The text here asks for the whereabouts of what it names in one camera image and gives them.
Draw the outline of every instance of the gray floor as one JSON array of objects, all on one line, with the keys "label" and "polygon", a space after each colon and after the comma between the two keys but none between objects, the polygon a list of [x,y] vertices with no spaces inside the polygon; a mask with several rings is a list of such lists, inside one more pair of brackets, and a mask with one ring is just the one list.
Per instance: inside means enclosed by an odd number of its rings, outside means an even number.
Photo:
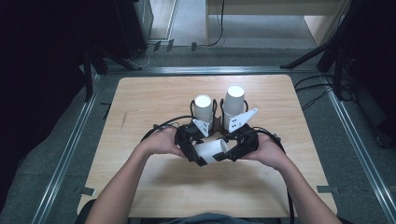
[{"label": "gray floor", "polygon": [[[279,33],[279,31],[273,32],[273,36],[277,36]],[[191,38],[187,38],[187,40],[186,43],[191,42]],[[288,74],[296,83],[304,77],[317,74],[315,65],[319,57],[304,63],[296,71],[282,71],[277,66],[288,63],[314,48],[314,46],[300,44],[295,44],[295,46],[282,45],[276,48],[267,47],[265,49],[251,46],[245,48],[200,47],[196,51],[191,51],[189,47],[174,47],[167,51],[166,47],[162,47],[157,51],[149,49],[148,55],[143,54],[138,60],[134,61],[138,64],[149,62],[140,72],[130,72],[116,65],[111,66],[109,74],[103,77],[102,84],[97,91],[92,112],[78,141],[76,152],[50,209],[46,223],[74,223],[79,202],[77,189],[84,187],[94,152],[106,122],[104,115],[107,111],[107,105],[101,103],[111,103],[118,81],[122,77],[183,76],[191,71],[173,67],[259,66],[263,73]],[[158,74],[156,72],[158,67],[167,67],[167,69],[163,69],[166,73]],[[305,85],[314,83],[320,83],[320,80],[310,80]],[[306,104],[323,91],[324,89],[318,88],[298,92],[301,105]],[[9,191],[7,204],[0,215],[0,223],[29,223],[33,220],[44,190],[64,152],[64,147],[83,107],[84,97],[85,92],[81,90],[57,123],[50,137],[33,149],[23,161]],[[346,107],[380,174],[390,188],[396,186],[396,179],[394,178],[395,150],[378,147],[375,143],[374,134],[359,107],[353,102],[346,103]],[[337,204],[338,215],[354,223],[388,223],[329,97],[324,96],[317,100],[304,111],[304,115],[326,177],[333,188],[332,194]]]}]

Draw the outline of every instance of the wooden tabletop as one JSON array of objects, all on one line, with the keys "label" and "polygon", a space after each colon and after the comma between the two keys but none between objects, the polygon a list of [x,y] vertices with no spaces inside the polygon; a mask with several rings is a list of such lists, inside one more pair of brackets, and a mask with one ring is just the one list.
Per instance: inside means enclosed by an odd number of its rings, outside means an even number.
[{"label": "wooden tabletop", "polygon": [[[314,191],[317,186],[328,186],[289,76],[127,77],[117,88],[86,183],[95,194],[82,195],[78,211],[99,195],[153,124],[189,115],[191,100],[199,94],[219,103],[233,84],[245,88],[249,108],[259,109],[248,124],[282,138],[286,153]],[[336,214],[332,195],[318,195]],[[204,212],[288,217],[285,183],[277,171],[257,161],[221,161],[199,167],[174,155],[152,156],[130,217],[189,217]]]}]

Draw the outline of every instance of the person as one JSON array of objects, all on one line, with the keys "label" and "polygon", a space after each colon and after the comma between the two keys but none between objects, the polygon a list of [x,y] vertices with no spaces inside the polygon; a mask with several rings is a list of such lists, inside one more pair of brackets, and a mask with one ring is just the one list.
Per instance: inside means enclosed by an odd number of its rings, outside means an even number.
[{"label": "person", "polygon": [[[165,128],[136,146],[127,162],[93,203],[86,223],[127,223],[136,188],[149,157],[170,153],[184,158],[175,145],[175,133],[175,128]],[[302,223],[341,223],[311,189],[297,166],[269,136],[259,134],[259,148],[242,159],[259,161],[280,172]]]}]

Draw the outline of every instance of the white paper cup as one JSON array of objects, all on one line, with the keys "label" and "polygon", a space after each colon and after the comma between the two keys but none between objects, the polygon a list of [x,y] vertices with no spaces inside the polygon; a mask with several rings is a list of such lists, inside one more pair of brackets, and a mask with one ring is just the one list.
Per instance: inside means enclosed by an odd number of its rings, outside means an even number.
[{"label": "white paper cup", "polygon": [[245,89],[238,85],[228,88],[223,105],[224,112],[237,116],[244,112]]},{"label": "white paper cup", "polygon": [[228,150],[227,144],[224,140],[218,139],[211,142],[201,143],[194,146],[198,156],[202,157],[207,164],[216,162],[214,155],[223,152],[226,153]]},{"label": "white paper cup", "polygon": [[213,105],[212,99],[208,95],[198,95],[194,100],[194,116],[201,121],[209,123],[212,128]]}]

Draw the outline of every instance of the black tripod leg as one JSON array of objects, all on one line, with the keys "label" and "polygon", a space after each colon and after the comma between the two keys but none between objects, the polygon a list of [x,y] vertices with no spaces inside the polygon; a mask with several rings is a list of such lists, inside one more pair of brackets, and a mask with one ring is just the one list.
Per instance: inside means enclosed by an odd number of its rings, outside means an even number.
[{"label": "black tripod leg", "polygon": [[85,102],[88,102],[93,95],[92,87],[92,73],[91,73],[91,63],[90,56],[87,50],[84,51],[84,73],[85,73]]},{"label": "black tripod leg", "polygon": [[311,58],[317,56],[318,54],[320,54],[321,52],[323,52],[324,50],[326,50],[328,46],[328,43],[323,44],[320,47],[317,47],[316,49],[306,53],[303,57],[297,59],[296,61],[292,62],[292,63],[288,63],[285,65],[280,65],[279,68],[281,69],[293,69],[295,67],[297,67],[298,65],[310,60]]}]

